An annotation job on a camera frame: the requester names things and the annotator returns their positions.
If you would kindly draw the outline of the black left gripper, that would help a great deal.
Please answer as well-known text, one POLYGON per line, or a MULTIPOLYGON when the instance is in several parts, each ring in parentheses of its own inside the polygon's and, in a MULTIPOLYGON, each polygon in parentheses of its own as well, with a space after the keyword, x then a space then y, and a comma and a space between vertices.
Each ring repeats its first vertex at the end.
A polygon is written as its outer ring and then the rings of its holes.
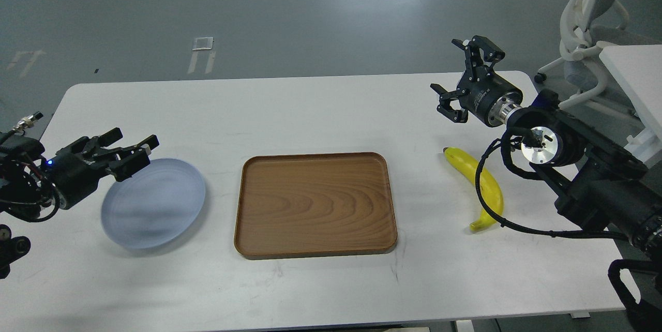
POLYGON ((92 159, 122 138, 118 127, 101 135, 82 136, 68 145, 68 151, 48 160, 48 179, 56 188, 59 209, 69 210, 94 193, 102 177, 111 175, 123 182, 151 163, 149 155, 159 146, 156 135, 133 146, 112 148, 109 160, 92 159))

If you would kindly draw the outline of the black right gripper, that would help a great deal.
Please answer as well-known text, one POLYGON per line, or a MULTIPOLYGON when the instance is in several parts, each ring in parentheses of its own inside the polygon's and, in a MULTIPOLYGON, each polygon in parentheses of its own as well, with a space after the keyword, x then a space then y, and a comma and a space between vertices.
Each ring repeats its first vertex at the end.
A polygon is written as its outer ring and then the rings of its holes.
POLYGON ((457 90, 447 91, 439 84, 430 84, 437 93, 437 112, 454 123, 466 123, 468 111, 488 127, 498 127, 505 122, 500 115, 507 103, 520 105, 523 93, 494 72, 494 66, 505 58, 505 52, 487 37, 475 35, 468 40, 452 39, 452 44, 465 54, 465 73, 457 84, 457 90), (451 102, 459 101, 460 110, 451 102))

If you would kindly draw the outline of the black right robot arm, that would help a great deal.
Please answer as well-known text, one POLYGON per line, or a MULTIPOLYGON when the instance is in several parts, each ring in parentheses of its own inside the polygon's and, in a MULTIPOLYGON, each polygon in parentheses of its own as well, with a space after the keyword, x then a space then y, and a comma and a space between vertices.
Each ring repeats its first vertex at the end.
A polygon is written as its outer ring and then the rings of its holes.
POLYGON ((545 89, 529 106, 523 93, 495 72, 505 57, 487 37, 454 38, 465 54, 465 70, 453 91, 431 84, 437 93, 437 111, 454 123, 470 114, 487 127, 504 126, 479 160, 454 147, 444 156, 470 181, 489 224, 527 234, 569 239, 614 239, 629 242, 647 256, 645 261, 620 259, 608 269, 608 279, 626 308, 636 331, 660 331, 660 308, 636 300, 621 278, 623 270, 654 276, 660 291, 660 194, 642 183, 648 168, 629 151, 593 127, 561 110, 558 94, 545 89), (484 169, 487 158, 501 153, 507 170, 527 180, 544 182, 556 194, 556 212, 577 225, 574 231, 527 228, 498 212, 503 195, 484 169))

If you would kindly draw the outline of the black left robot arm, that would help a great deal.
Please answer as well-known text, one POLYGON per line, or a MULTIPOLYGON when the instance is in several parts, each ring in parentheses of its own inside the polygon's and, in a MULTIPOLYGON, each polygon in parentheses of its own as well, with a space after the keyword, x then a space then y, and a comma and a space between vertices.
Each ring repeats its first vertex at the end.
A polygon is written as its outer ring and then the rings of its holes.
POLYGON ((43 144, 25 134, 42 116, 36 112, 21 118, 1 137, 1 210, 26 223, 71 209, 97 190, 102 177, 129 179, 151 163, 149 156, 159 146, 158 137, 150 135, 131 146, 113 147, 123 137, 116 127, 76 139, 47 159, 43 144))

